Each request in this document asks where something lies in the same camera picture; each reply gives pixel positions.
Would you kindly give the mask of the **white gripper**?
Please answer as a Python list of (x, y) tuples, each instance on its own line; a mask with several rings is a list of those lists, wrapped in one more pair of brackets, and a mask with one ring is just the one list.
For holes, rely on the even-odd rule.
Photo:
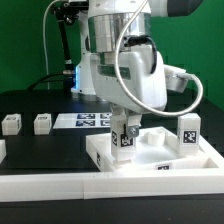
[[(167, 104), (167, 90), (163, 59), (157, 53), (156, 70), (151, 74), (153, 59), (149, 45), (135, 46), (119, 54), (119, 68), (123, 82), (139, 101), (153, 109), (163, 111)], [(102, 62), (98, 54), (90, 56), (90, 68), (96, 95), (111, 103), (111, 129), (128, 137), (137, 137), (141, 115), (147, 110), (134, 103), (122, 90), (114, 70), (114, 55), (106, 54)], [(125, 114), (125, 109), (136, 113)]]

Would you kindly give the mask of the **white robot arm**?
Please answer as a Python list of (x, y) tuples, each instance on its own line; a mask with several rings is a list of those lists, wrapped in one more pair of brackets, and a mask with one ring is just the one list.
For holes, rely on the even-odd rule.
[[(152, 113), (177, 117), (200, 103), (200, 80), (186, 71), (167, 66), (150, 35), (153, 17), (181, 17), (192, 14), (203, 0), (85, 0), (89, 34), (89, 65), (98, 97), (113, 110), (126, 113), (125, 131), (138, 135), (135, 116)], [(198, 87), (195, 101), (177, 112), (167, 112), (167, 90), (177, 82), (192, 80)]]

